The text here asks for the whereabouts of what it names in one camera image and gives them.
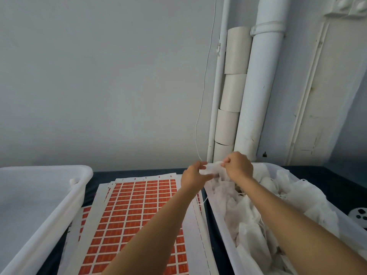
electrical wire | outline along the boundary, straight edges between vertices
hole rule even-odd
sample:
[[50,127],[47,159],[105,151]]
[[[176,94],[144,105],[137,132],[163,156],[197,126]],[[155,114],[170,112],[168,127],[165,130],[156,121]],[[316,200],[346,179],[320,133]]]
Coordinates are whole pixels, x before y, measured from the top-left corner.
[[196,133],[196,130],[197,130],[197,123],[199,122],[199,118],[200,118],[201,108],[203,107],[203,99],[204,99],[204,92],[205,92],[205,76],[206,76],[206,72],[207,72],[207,69],[208,69],[208,62],[209,62],[209,54],[210,54],[211,43],[213,41],[213,29],[214,29],[216,6],[217,6],[217,0],[214,0],[214,17],[213,17],[213,25],[211,27],[210,44],[209,44],[209,51],[208,51],[207,63],[206,63],[205,72],[204,72],[204,87],[203,87],[203,93],[201,95],[201,103],[200,103],[199,115],[197,116],[197,121],[196,121],[196,124],[195,124],[195,146],[196,146],[196,152],[197,152],[197,155],[199,156],[200,161],[203,161],[203,160],[201,159],[200,154],[199,154],[199,149],[197,148],[197,141],[196,141],[196,134],[197,133]]

white plastic bin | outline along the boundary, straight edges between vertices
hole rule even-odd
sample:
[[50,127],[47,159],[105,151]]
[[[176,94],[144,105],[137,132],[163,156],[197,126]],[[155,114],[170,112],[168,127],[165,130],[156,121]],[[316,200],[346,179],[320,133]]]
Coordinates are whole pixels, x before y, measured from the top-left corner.
[[[264,163],[269,171],[270,177],[275,179],[277,170],[284,170],[284,168],[270,164]],[[298,181],[299,179],[289,174],[289,179],[291,183]],[[217,222],[219,232],[221,233],[224,246],[226,247],[227,254],[229,260],[232,264],[233,271],[236,275],[260,275],[262,272],[257,269],[254,270],[251,268],[251,265],[243,266],[236,250],[236,246],[232,241],[231,235],[228,231],[228,228],[224,222],[224,218],[219,212],[218,206],[214,199],[213,191],[210,185],[205,185],[205,191],[208,194],[208,200],[210,202],[210,206],[213,211],[213,215],[215,217],[215,221]],[[360,245],[363,249],[367,249],[367,231],[365,231],[362,227],[360,227],[357,223],[355,223],[352,219],[346,216],[343,212],[341,212],[338,208],[336,208],[333,204],[329,203],[332,210],[336,212],[339,217],[339,231],[342,235],[347,236],[348,238],[352,239],[355,243]]]
[[[0,168],[1,275],[34,275],[82,206],[88,166]],[[79,181],[71,187],[70,180]]]

